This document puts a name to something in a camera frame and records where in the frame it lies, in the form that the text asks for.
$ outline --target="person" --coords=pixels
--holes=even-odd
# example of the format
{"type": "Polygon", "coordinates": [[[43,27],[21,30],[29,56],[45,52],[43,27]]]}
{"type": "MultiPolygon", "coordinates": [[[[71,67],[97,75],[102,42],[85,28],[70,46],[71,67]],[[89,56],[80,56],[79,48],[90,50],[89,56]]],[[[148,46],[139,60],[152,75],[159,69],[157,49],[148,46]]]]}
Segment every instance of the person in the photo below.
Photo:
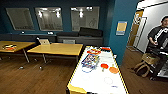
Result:
{"type": "Polygon", "coordinates": [[[161,20],[161,25],[154,27],[148,34],[148,46],[146,53],[150,53],[151,48],[162,49],[165,40],[168,38],[168,16],[165,16],[161,20]]]}

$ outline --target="table leg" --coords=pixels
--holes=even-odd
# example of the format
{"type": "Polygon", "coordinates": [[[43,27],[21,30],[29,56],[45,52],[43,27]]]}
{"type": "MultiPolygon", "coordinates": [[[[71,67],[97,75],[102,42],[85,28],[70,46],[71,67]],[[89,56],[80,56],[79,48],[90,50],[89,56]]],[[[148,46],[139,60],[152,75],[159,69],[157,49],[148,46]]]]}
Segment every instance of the table leg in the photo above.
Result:
{"type": "Polygon", "coordinates": [[[27,57],[27,54],[26,54],[26,51],[23,49],[23,52],[24,52],[24,55],[25,55],[25,57],[26,57],[26,60],[27,60],[27,62],[29,63],[30,61],[29,61],[29,58],[27,57]]]}
{"type": "Polygon", "coordinates": [[[27,54],[26,54],[26,51],[23,49],[23,52],[24,52],[24,55],[25,55],[25,57],[26,57],[26,60],[27,60],[27,63],[25,63],[24,65],[26,65],[26,64],[28,64],[30,61],[29,61],[29,58],[27,57],[27,54]]]}
{"type": "Polygon", "coordinates": [[[78,61],[78,56],[76,56],[76,62],[78,63],[79,61],[78,61]]]}
{"type": "Polygon", "coordinates": [[[45,55],[44,55],[44,54],[42,54],[42,55],[43,55],[43,59],[44,59],[44,64],[47,64],[47,61],[46,61],[45,55]]]}

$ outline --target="table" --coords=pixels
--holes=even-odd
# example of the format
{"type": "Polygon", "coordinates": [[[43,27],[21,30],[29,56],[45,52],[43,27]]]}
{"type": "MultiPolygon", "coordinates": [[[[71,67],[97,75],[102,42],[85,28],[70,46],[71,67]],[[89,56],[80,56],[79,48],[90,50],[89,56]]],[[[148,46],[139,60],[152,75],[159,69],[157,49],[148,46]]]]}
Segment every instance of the table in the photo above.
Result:
{"type": "Polygon", "coordinates": [[[29,63],[29,58],[27,57],[27,54],[25,52],[25,48],[28,46],[31,46],[35,44],[35,42],[16,42],[16,41],[0,41],[0,52],[17,52],[19,50],[23,50],[24,55],[26,57],[27,62],[29,63]],[[16,45],[16,48],[14,50],[6,50],[3,48],[4,45],[16,45]]]}
{"type": "Polygon", "coordinates": [[[157,64],[155,65],[149,65],[152,71],[152,76],[150,77],[150,80],[156,80],[157,77],[165,77],[168,78],[167,74],[167,66],[164,68],[164,65],[167,64],[168,60],[168,53],[165,52],[164,49],[158,49],[158,48],[150,48],[151,54],[154,54],[160,58],[157,64]]]}
{"type": "Polygon", "coordinates": [[[80,54],[82,46],[83,46],[82,44],[52,43],[52,44],[48,44],[48,45],[38,45],[38,46],[28,50],[28,52],[42,53],[43,59],[44,59],[44,64],[47,63],[46,58],[45,58],[45,54],[76,56],[76,59],[78,61],[78,56],[80,54]]]}
{"type": "Polygon", "coordinates": [[[91,47],[86,47],[83,55],[78,62],[78,65],[67,85],[70,94],[128,94],[127,88],[125,86],[124,80],[121,76],[120,71],[116,74],[111,73],[108,69],[100,67],[102,63],[108,64],[109,67],[116,67],[117,63],[113,58],[112,52],[104,52],[98,55],[100,60],[96,69],[91,72],[82,71],[81,62],[88,55],[87,51],[92,49],[91,47]]]}

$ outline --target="white table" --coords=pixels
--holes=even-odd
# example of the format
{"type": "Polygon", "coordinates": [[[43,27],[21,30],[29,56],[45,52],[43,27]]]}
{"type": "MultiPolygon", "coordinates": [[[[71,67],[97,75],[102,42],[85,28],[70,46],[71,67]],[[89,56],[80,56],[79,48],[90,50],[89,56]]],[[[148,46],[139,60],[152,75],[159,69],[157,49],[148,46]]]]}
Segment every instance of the white table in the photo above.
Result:
{"type": "Polygon", "coordinates": [[[98,94],[128,94],[125,83],[120,71],[117,74],[111,73],[108,69],[102,72],[101,64],[106,63],[109,67],[112,65],[118,68],[112,52],[101,52],[100,60],[95,70],[89,73],[82,71],[81,62],[87,56],[90,47],[86,47],[78,65],[68,83],[70,94],[87,94],[87,92],[98,94]]]}

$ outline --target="wall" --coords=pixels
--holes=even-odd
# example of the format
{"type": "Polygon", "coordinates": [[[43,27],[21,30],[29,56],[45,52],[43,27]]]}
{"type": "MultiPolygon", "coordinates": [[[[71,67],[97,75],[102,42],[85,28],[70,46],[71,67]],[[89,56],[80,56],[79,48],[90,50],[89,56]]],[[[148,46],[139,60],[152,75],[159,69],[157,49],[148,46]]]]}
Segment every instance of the wall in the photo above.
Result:
{"type": "Polygon", "coordinates": [[[114,54],[117,54],[118,65],[122,64],[122,59],[126,49],[128,36],[130,33],[133,17],[136,11],[138,0],[116,0],[112,19],[108,46],[114,54]],[[124,36],[116,36],[118,21],[127,21],[127,28],[124,36]]]}
{"type": "Polygon", "coordinates": [[[108,43],[109,43],[112,18],[114,14],[114,7],[111,7],[111,6],[114,6],[114,4],[115,4],[114,0],[109,0],[108,5],[107,5],[107,15],[106,15],[106,21],[105,21],[104,33],[103,33],[105,46],[108,46],[108,43]]]}
{"type": "Polygon", "coordinates": [[[86,6],[100,6],[99,29],[104,27],[104,19],[106,15],[106,0],[3,0],[1,2],[1,16],[7,29],[6,33],[20,34],[22,31],[13,30],[12,24],[5,8],[29,8],[30,14],[34,23],[34,31],[25,31],[27,34],[47,34],[46,31],[40,31],[38,27],[37,18],[35,15],[35,7],[61,7],[63,31],[71,32],[71,10],[70,7],[86,7],[86,6]]]}

